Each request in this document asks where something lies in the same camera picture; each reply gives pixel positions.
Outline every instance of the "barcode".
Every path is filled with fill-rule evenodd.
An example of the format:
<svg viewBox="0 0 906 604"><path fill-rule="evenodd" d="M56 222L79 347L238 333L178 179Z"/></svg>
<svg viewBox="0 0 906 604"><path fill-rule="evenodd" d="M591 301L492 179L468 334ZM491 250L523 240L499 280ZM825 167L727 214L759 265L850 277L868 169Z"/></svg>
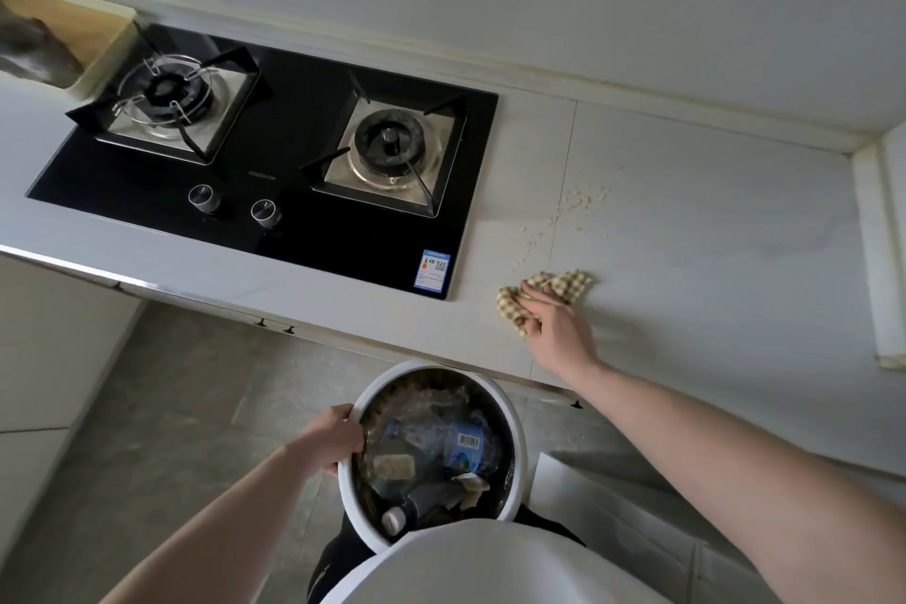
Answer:
<svg viewBox="0 0 906 604"><path fill-rule="evenodd" d="M478 449L481 446L481 438L459 433L457 444L459 446L467 446L469 449Z"/></svg>

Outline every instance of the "cabinet door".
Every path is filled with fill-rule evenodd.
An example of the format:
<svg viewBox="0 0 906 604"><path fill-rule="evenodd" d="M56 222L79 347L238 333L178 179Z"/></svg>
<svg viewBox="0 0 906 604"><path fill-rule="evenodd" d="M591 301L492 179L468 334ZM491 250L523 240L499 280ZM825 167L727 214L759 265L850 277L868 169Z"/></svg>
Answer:
<svg viewBox="0 0 906 604"><path fill-rule="evenodd" d="M141 304L0 256L0 432L71 426Z"/></svg>
<svg viewBox="0 0 906 604"><path fill-rule="evenodd" d="M68 430L0 435L0 564L31 512Z"/></svg>

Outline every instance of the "bottle cap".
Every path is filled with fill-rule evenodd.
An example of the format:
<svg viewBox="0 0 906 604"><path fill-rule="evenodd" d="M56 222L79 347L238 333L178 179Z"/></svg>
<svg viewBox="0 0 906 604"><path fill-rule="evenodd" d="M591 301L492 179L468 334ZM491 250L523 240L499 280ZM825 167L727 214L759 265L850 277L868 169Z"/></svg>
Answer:
<svg viewBox="0 0 906 604"><path fill-rule="evenodd" d="M406 527L406 514L399 506L394 506L380 517L380 524L387 530L387 534L396 537Z"/></svg>

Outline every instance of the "checkered cloth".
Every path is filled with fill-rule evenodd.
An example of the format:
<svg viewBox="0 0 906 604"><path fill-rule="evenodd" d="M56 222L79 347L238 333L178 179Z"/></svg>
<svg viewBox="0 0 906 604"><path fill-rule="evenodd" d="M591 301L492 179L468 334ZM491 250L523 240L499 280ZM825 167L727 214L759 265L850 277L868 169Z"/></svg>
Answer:
<svg viewBox="0 0 906 604"><path fill-rule="evenodd" d="M532 289L541 290L550 287L554 295L567 304L579 301L593 282L591 276L582 270L566 272L560 277L554 277L549 272L539 272L535 277L525 281ZM497 311L519 330L520 335L525 336L526 320L535 316L516 303L516 297L526 297L526 294L518 287L501 287L497 291Z"/></svg>

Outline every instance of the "burner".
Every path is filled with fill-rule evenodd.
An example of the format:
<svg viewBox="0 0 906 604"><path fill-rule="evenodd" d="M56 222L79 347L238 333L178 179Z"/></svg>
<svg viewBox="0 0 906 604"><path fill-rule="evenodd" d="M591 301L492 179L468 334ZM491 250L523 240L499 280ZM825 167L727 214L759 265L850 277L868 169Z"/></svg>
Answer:
<svg viewBox="0 0 906 604"><path fill-rule="evenodd" d="M117 109L142 125L194 125L214 105L210 77L209 69L187 56L145 59L119 84Z"/></svg>
<svg viewBox="0 0 906 604"><path fill-rule="evenodd" d="M421 123L404 110L379 110L355 130L355 149L361 163L375 175L407 175L425 155Z"/></svg>

